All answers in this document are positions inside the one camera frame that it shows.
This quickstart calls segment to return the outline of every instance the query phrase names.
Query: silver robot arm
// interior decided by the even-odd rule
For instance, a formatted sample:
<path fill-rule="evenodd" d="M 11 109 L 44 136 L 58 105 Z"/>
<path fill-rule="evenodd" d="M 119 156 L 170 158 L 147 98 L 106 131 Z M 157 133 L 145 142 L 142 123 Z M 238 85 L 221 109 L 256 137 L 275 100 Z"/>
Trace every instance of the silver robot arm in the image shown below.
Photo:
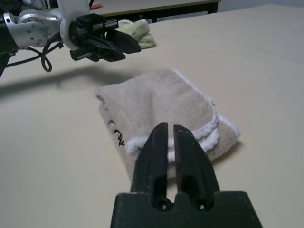
<path fill-rule="evenodd" d="M 25 9 L 18 16 L 0 15 L 0 75 L 4 68 L 16 65 L 7 65 L 9 56 L 21 49 L 33 50 L 30 46 L 43 48 L 44 67 L 45 55 L 53 42 L 66 45 L 75 61 L 88 58 L 112 62 L 125 59 L 124 53 L 141 51 L 131 36 L 115 30 L 116 20 L 91 14 L 88 0 L 22 1 L 32 9 Z M 49 72 L 51 66 L 44 69 Z"/>

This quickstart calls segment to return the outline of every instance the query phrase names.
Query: green towel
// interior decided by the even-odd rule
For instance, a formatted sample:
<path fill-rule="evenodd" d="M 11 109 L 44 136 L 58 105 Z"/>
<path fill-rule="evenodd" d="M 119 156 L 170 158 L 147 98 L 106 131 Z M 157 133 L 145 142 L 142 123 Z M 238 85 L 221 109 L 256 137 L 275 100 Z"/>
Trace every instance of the green towel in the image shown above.
<path fill-rule="evenodd" d="M 137 22 L 121 20 L 118 22 L 118 26 L 118 31 L 133 37 L 142 49 L 153 48 L 156 46 L 153 36 L 149 33 L 150 28 L 146 20 L 142 19 Z"/>

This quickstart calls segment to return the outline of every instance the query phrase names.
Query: beige towel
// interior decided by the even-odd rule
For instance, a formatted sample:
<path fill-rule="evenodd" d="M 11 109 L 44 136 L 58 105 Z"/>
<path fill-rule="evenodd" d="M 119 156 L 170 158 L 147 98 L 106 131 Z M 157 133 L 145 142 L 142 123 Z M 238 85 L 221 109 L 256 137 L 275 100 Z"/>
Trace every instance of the beige towel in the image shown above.
<path fill-rule="evenodd" d="M 174 162 L 173 125 L 190 129 L 213 160 L 228 151 L 240 136 L 239 129 L 214 108 L 212 100 L 175 69 L 161 69 L 124 83 L 101 87 L 100 114 L 129 177 L 151 131 L 160 122 L 169 124 L 169 162 Z M 169 178 L 174 177 L 170 165 Z"/>

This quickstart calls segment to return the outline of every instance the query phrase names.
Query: wall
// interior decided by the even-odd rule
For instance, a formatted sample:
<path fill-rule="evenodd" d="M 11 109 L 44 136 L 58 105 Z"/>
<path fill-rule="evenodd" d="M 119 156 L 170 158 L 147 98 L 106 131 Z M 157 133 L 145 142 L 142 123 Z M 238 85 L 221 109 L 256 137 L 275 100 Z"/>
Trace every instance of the wall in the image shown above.
<path fill-rule="evenodd" d="M 304 0 L 222 0 L 218 10 L 229 11 L 241 8 L 261 6 L 265 4 L 277 4 L 286 6 L 304 7 Z"/>

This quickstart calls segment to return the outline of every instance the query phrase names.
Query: white table surface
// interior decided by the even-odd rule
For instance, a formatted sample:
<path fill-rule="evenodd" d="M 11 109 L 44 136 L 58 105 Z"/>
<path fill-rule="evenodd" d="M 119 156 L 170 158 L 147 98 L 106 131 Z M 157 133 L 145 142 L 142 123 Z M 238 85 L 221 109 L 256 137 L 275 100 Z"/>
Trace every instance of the white table surface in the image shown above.
<path fill-rule="evenodd" d="M 221 0 L 96 0 L 102 3 L 103 7 L 93 10 L 99 14 L 115 14 L 125 11 L 139 11 L 150 8 L 168 7 L 180 4 L 196 4 L 199 2 L 219 2 Z"/>
<path fill-rule="evenodd" d="M 109 227 L 130 182 L 94 90 L 175 67 L 237 123 L 214 162 L 221 190 L 244 190 L 264 227 L 302 227 L 304 9 L 267 5 L 151 25 L 157 47 L 108 63 L 67 49 L 0 78 L 0 227 Z M 12 61 L 29 57 L 21 51 Z M 174 186 L 169 190 L 172 199 Z"/>

